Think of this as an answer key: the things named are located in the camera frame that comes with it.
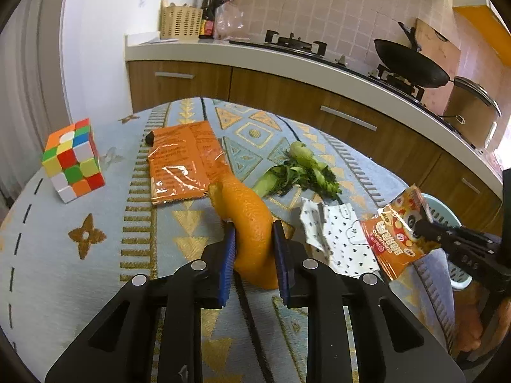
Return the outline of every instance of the rubik's cube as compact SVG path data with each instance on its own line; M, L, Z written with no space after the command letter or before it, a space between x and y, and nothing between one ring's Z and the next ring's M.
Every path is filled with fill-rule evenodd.
M51 134L42 165L65 203L105 185L88 119Z

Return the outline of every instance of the cabinet handle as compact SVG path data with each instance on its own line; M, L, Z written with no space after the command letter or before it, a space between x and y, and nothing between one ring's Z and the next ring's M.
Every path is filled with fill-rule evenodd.
M376 131L378 129L377 126L371 125L368 122L365 122L365 121L362 121L361 119L355 118L354 116L344 114L343 112L336 111L335 109L325 107L323 105L321 105L320 109L321 109L321 111L328 112L329 114L347 119L348 121L354 122L355 124L359 124L359 125L363 126L364 128L370 129L371 131Z
M155 72L154 76L162 76L163 78L181 78L181 79L193 79L195 76L187 73L174 73L174 72Z
M461 179L461 182L466 185L467 187L471 188L472 190L474 190L477 194L481 194L481 192L468 180L466 179Z

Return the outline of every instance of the crumpled napkin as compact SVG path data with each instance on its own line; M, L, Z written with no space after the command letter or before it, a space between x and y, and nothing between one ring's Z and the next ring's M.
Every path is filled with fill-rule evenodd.
M314 258L338 274L358 278L379 270L350 203L326 206L302 198L300 220Z

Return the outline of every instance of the tablecloth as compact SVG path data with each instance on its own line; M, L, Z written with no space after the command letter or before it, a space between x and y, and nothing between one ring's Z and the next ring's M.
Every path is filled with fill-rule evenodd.
M315 128L215 99L165 103L93 128L106 186L63 204L40 170L0 228L0 325L41 381L133 275L171 275L223 237L208 198L159 207L150 202L145 135L154 128L203 119L210 122L234 174L249 186L283 161L291 142L300 140L329 164L342 187L342 200L352 203L362 220L406 187L390 171ZM287 235L303 242L300 197L319 199L294 187L284 197L265 202L283 221ZM391 286L449 348L454 308L443 251L409 267ZM307 318L306 309L285 308L277 290L233 283L226 308L203 310L204 382L304 382ZM356 380L354 349L352 358Z

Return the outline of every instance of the plastic wrapper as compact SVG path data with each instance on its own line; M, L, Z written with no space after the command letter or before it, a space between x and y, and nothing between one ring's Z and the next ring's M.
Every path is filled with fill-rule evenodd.
M361 222L372 252L391 280L397 279L412 262L440 247L415 234L415 224L423 218L433 221L426 200L413 185L387 204L379 216Z
M243 24L243 12L233 0L217 8L213 36L217 40L248 39Z
M210 182L231 171L207 121L155 129L153 134L148 161L154 205L203 197Z

